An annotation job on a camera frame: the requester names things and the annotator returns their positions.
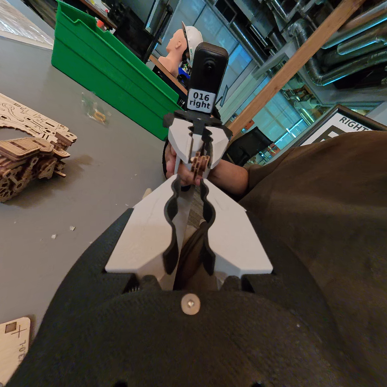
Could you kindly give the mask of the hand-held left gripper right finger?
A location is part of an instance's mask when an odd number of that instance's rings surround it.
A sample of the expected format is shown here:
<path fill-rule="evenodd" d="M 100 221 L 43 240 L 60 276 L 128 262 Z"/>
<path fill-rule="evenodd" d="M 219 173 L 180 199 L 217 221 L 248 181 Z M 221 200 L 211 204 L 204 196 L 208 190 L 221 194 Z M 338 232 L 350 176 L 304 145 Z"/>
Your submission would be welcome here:
<path fill-rule="evenodd" d="M 203 267 L 221 280 L 229 276 L 271 274 L 271 264 L 246 210 L 208 179 L 200 185 L 206 221 L 201 249 Z"/>

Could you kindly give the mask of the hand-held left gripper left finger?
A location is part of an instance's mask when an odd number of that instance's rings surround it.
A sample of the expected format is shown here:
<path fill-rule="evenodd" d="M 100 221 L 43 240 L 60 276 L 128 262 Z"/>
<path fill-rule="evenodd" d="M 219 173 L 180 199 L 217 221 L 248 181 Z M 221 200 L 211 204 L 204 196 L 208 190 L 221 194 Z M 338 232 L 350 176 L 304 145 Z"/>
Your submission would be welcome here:
<path fill-rule="evenodd" d="M 134 206 L 105 271 L 173 284 L 184 236 L 185 197 L 180 176 L 173 175 Z"/>

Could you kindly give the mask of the small wooden gear part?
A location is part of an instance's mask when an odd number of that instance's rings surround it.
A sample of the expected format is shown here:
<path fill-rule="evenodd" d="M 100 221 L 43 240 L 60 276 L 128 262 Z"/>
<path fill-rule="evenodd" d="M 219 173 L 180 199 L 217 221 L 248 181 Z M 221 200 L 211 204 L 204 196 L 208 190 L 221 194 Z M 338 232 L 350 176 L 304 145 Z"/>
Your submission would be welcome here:
<path fill-rule="evenodd" d="M 196 151 L 195 155 L 190 160 L 191 172 L 193 172 L 194 175 L 197 175 L 199 171 L 205 171 L 209 162 L 209 155 L 205 155 L 201 151 Z"/>

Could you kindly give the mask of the person's right forearm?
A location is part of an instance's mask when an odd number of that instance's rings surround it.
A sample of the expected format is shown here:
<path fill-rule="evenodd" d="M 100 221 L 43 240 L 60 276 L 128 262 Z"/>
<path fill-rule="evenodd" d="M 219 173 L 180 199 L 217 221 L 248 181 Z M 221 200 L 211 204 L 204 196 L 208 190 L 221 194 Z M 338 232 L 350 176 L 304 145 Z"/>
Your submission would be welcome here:
<path fill-rule="evenodd" d="M 221 160 L 218 168 L 220 185 L 228 193 L 242 196 L 249 186 L 249 173 L 244 167 Z"/>

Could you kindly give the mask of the white hard hat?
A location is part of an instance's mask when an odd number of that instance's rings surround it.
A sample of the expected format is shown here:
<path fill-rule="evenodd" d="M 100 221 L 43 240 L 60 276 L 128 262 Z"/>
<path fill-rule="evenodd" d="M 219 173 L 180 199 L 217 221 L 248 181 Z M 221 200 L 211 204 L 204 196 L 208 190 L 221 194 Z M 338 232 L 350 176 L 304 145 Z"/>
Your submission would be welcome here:
<path fill-rule="evenodd" d="M 202 34 L 196 27 L 186 26 L 184 22 L 181 23 L 187 45 L 185 56 L 190 63 L 193 63 L 196 48 L 200 43 L 203 42 Z"/>

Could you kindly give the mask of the mannequin head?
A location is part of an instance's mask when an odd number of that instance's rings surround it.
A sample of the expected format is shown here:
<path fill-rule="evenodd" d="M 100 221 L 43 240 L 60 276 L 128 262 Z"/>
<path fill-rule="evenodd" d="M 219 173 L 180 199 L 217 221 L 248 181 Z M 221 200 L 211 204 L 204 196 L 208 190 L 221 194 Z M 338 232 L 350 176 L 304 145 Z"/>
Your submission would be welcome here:
<path fill-rule="evenodd" d="M 170 39 L 166 51 L 167 56 L 159 57 L 160 64 L 175 78 L 178 76 L 178 68 L 188 45 L 183 29 L 177 30 Z"/>

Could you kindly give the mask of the person's brown shirt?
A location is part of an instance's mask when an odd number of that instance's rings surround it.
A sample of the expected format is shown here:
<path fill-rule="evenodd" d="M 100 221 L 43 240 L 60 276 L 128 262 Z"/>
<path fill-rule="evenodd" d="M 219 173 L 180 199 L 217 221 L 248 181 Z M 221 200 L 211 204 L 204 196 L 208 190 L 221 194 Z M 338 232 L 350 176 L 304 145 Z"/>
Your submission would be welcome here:
<path fill-rule="evenodd" d="M 250 166 L 240 200 L 301 259 L 342 337 L 386 386 L 386 132 L 345 133 Z"/>

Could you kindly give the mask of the small clear plastic bag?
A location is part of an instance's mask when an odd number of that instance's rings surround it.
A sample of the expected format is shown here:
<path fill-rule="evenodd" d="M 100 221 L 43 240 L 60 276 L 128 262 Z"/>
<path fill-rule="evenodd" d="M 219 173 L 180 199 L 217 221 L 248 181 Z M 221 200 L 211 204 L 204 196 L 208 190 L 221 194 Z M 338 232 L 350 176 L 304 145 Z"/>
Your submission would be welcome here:
<path fill-rule="evenodd" d="M 81 107 L 84 114 L 90 119 L 103 125 L 109 124 L 111 113 L 107 110 L 106 104 L 101 102 L 94 93 L 82 92 Z"/>

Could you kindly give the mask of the green plastic bin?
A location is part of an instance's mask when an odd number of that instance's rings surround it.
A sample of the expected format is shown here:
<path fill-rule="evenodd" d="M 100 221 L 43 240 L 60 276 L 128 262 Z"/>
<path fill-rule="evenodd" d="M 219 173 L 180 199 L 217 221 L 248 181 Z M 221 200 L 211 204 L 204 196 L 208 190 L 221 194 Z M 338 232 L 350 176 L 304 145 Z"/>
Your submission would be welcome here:
<path fill-rule="evenodd" d="M 165 140 L 163 117 L 178 94 L 94 17 L 58 1 L 51 64 L 148 132 Z"/>

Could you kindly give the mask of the wooden-edged workbench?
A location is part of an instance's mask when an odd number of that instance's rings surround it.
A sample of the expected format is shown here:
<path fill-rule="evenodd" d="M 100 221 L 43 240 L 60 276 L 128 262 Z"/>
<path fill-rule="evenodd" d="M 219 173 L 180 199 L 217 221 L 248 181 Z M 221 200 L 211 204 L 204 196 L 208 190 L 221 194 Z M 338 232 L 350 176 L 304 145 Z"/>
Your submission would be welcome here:
<path fill-rule="evenodd" d="M 88 9 L 91 10 L 95 14 L 94 17 L 101 20 L 106 27 L 109 27 L 110 29 L 117 29 L 116 24 L 114 24 L 109 18 L 108 14 L 105 11 L 102 11 L 99 7 L 97 7 L 95 4 L 93 4 L 89 0 L 80 0 L 82 4 L 84 4 Z"/>

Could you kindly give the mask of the black framed sign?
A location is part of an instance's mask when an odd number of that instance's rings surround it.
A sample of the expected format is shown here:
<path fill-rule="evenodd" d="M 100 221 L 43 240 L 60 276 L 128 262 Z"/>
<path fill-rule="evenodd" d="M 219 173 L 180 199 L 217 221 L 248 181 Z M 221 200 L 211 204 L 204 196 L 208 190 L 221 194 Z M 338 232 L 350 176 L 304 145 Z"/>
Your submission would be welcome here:
<path fill-rule="evenodd" d="M 343 105 L 336 104 L 310 125 L 290 147 L 300 147 L 337 137 L 344 133 L 365 131 L 386 132 L 386 125 L 368 118 Z"/>

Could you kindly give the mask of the wooden model motorcycle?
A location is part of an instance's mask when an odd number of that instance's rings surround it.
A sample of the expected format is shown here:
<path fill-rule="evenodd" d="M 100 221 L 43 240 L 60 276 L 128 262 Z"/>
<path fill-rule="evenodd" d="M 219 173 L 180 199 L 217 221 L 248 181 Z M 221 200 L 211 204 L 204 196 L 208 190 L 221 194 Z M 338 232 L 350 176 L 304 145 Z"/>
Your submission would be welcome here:
<path fill-rule="evenodd" d="M 55 140 L 22 137 L 0 143 L 0 201 L 19 195 L 36 179 L 49 180 L 53 176 L 66 177 L 62 159 L 74 139 L 59 132 Z"/>

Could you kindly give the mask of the pale wooden cut-out sheet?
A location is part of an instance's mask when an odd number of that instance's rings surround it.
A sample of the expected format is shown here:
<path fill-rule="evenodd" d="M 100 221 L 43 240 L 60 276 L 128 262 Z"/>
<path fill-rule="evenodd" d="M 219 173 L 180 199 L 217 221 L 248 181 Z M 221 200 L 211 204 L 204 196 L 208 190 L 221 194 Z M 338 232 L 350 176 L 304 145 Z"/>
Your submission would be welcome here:
<path fill-rule="evenodd" d="M 5 386 L 29 350 L 31 320 L 21 317 L 0 325 L 0 386 Z"/>

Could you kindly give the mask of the shiny clear plastic sheet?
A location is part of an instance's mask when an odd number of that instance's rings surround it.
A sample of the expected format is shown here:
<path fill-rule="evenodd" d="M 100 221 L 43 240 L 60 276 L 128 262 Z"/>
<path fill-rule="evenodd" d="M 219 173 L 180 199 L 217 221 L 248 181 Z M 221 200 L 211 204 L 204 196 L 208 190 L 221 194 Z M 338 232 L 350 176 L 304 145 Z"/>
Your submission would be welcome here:
<path fill-rule="evenodd" d="M 8 1 L 0 1 L 0 36 L 31 46 L 52 50 L 54 40 Z"/>

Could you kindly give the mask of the silver ventilation duct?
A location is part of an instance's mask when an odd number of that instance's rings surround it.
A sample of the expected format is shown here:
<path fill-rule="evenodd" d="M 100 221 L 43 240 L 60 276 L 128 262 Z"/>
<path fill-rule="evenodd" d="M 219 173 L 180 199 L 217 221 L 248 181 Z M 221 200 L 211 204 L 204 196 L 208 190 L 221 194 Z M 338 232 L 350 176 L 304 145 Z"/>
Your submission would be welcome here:
<path fill-rule="evenodd" d="M 386 11 L 329 39 L 305 63 L 313 84 L 326 86 L 386 62 Z"/>

